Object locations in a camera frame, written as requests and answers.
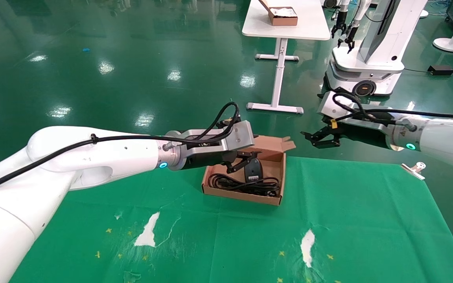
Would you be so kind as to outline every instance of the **white table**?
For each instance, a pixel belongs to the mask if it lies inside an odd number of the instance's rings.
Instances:
[[[298,61],[297,56],[286,56],[288,38],[307,40],[328,40],[330,31],[322,12],[320,0],[268,0],[270,7],[293,7],[298,16],[296,26],[278,26],[270,24],[268,12],[261,5],[259,0],[251,0],[246,21],[242,28],[245,36],[273,37],[276,38],[275,53],[257,54],[256,59],[277,59],[275,71],[274,91],[272,93],[272,104],[252,103],[247,104],[248,109],[261,109],[284,111],[293,113],[304,113],[302,107],[279,105],[281,95],[282,75],[284,73],[284,61]]]

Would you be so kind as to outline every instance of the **box flap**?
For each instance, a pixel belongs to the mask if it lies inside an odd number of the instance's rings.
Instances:
[[[259,0],[259,2],[261,3],[261,5],[263,5],[263,7],[265,7],[265,9],[270,12],[270,8],[268,7],[268,3],[267,3],[267,0]]]
[[[282,151],[286,152],[288,150],[292,150],[296,148],[295,143],[291,140],[290,136],[285,136],[282,138],[282,143],[281,143]]]
[[[257,136],[253,147],[260,150],[285,152],[294,149],[296,146],[289,136],[284,138],[276,138],[275,136]]]

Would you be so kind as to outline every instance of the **white paint patch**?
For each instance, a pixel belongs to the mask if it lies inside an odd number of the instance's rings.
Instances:
[[[311,256],[311,248],[316,240],[316,236],[312,233],[312,230],[309,229],[305,236],[302,238],[302,243],[300,244],[300,249],[302,249],[302,257],[304,258],[305,265],[307,267],[311,267],[312,256]]]
[[[142,234],[137,237],[135,240],[135,246],[150,246],[155,247],[155,234],[153,233],[153,229],[155,228],[155,224],[157,224],[158,217],[160,216],[160,211],[153,214],[146,225],[144,225],[144,230]]]

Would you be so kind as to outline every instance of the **metal clip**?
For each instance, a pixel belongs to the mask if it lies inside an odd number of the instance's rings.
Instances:
[[[410,174],[414,175],[415,177],[424,180],[425,177],[420,174],[420,172],[426,168],[426,164],[424,162],[417,162],[414,167],[410,168],[405,164],[402,164],[401,167],[405,169]]]

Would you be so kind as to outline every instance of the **black power adapter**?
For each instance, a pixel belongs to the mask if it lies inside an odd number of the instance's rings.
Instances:
[[[453,69],[451,66],[447,65],[431,65],[429,66],[428,72],[431,73],[431,75],[452,75],[453,74]]]
[[[263,168],[258,158],[251,160],[246,167],[244,167],[244,176],[246,183],[258,181],[263,178]]]

